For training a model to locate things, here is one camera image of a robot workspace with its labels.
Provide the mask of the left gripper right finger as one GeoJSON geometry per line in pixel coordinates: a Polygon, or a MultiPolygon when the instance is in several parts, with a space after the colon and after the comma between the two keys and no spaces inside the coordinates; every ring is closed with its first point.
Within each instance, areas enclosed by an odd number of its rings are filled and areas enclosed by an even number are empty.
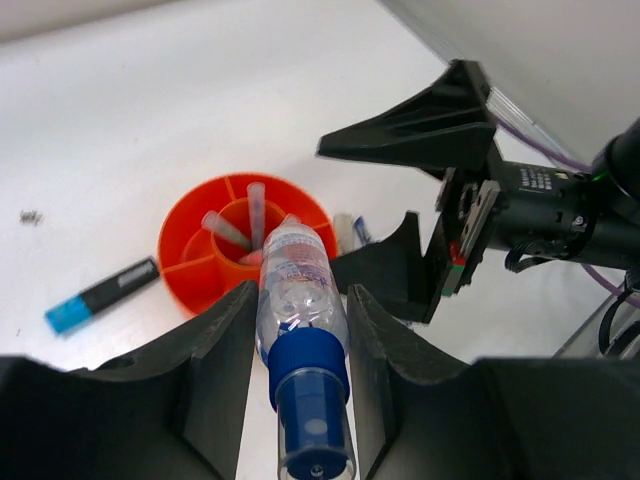
{"type": "Polygon", "coordinates": [[[350,370],[364,479],[635,479],[635,360],[463,363],[350,288],[350,370]]]}

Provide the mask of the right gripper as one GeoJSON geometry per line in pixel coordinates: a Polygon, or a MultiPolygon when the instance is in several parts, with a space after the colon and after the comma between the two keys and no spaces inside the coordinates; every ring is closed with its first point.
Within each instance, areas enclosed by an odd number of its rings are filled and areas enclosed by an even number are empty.
{"type": "Polygon", "coordinates": [[[419,215],[408,211],[384,240],[330,261],[340,293],[361,285],[394,317],[428,324],[442,298],[470,284],[488,249],[504,251],[512,273],[580,260],[597,219],[587,175],[504,162],[490,93],[482,65],[457,59],[418,94],[320,138],[320,157],[413,167],[437,178],[456,168],[443,180],[425,256],[419,215]]]}

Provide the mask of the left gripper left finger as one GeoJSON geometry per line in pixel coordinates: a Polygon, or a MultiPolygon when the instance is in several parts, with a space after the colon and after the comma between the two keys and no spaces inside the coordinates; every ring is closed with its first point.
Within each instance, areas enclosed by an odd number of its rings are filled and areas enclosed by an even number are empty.
{"type": "Polygon", "coordinates": [[[1,360],[5,479],[231,479],[253,359],[257,286],[94,370],[1,360]]]}

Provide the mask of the clear bottle blue cap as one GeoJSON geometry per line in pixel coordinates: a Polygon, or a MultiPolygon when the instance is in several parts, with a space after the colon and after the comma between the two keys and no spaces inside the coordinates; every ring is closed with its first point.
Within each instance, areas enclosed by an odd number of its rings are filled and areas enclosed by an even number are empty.
{"type": "Polygon", "coordinates": [[[325,246],[307,225],[281,223],[265,241],[255,343],[277,415],[278,478],[354,478],[349,328],[325,246]]]}

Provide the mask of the slim pink orange marker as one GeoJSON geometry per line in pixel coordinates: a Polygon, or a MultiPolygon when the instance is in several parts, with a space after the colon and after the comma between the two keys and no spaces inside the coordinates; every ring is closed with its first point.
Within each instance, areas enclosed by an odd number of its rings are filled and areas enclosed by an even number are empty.
{"type": "Polygon", "coordinates": [[[240,265],[259,267],[262,264],[263,252],[261,250],[255,250],[238,260],[240,265]]]}

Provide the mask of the clear green pen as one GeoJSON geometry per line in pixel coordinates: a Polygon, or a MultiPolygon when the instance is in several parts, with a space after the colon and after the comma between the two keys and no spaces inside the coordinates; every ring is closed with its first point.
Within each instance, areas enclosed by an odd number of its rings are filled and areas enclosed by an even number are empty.
{"type": "Polygon", "coordinates": [[[252,249],[249,238],[216,211],[210,210],[203,216],[201,227],[247,251],[252,249]]]}

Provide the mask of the slim yellow marker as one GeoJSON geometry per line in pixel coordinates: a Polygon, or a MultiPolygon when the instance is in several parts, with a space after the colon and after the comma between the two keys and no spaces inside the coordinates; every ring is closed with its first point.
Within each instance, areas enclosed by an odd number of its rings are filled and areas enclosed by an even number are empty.
{"type": "Polygon", "coordinates": [[[290,226],[290,225],[300,225],[301,220],[298,216],[294,214],[287,214],[282,221],[282,225],[290,226]]]}

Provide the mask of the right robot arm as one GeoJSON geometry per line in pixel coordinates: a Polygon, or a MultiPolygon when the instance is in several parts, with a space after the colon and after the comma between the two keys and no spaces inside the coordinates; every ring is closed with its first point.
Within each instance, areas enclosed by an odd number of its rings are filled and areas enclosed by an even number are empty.
{"type": "Polygon", "coordinates": [[[639,128],[630,126],[589,172],[505,160],[488,109],[489,80],[455,60],[428,88],[390,110],[324,135],[322,157],[419,169],[441,183],[439,214],[418,270],[419,309],[468,285],[488,249],[511,272],[569,261],[627,270],[639,262],[639,128]]]}

